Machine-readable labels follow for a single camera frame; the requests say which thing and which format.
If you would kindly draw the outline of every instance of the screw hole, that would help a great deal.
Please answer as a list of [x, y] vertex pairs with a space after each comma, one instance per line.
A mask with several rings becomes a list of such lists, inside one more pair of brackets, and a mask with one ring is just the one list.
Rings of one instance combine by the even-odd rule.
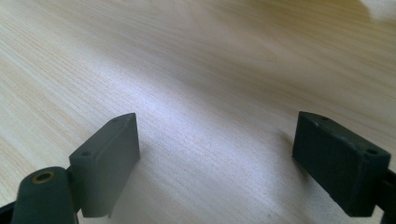
[[35, 175], [35, 177], [33, 177], [32, 181], [34, 184], [43, 184], [43, 183], [50, 181], [53, 177], [55, 177], [55, 173], [45, 172], [45, 173], [41, 173], [39, 175]]
[[375, 150], [373, 150], [373, 149], [367, 149], [367, 152], [368, 152], [369, 154], [372, 154], [372, 155], [378, 154], [378, 152], [375, 151]]
[[91, 156], [91, 152], [90, 151], [85, 151], [81, 155], [82, 156]]

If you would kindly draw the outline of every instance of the light wood surface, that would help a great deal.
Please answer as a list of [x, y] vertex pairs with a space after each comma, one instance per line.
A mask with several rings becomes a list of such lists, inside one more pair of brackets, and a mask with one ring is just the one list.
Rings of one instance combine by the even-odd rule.
[[[112, 219], [350, 218], [291, 158], [298, 111], [396, 156], [396, 2], [0, 2], [0, 205], [109, 119], [135, 112], [142, 159]], [[393, 158], [390, 168], [396, 170]]]

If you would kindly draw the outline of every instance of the wood grain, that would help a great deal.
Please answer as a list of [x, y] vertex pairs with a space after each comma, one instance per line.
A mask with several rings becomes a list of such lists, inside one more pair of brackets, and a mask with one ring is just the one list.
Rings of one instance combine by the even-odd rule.
[[[109, 119], [135, 112], [142, 159], [112, 219], [349, 218], [290, 157], [298, 111], [396, 155], [393, 0], [0, 2], [0, 205]], [[392, 159], [390, 168], [396, 170]]]

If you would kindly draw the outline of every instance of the wooden table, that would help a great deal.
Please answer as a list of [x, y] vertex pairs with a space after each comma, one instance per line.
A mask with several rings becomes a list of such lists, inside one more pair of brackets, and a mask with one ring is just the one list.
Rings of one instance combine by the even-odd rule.
[[291, 148], [303, 110], [396, 156], [395, 11], [393, 0], [1, 1], [0, 204], [135, 112], [142, 158], [113, 218], [80, 223], [378, 223], [379, 208], [345, 215]]

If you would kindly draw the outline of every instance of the tabletop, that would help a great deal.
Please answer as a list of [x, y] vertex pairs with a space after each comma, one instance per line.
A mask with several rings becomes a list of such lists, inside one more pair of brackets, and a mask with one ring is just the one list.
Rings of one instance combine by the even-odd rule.
[[394, 0], [0, 2], [0, 205], [108, 120], [141, 160], [113, 217], [80, 223], [379, 223], [291, 158], [299, 111], [393, 155]]

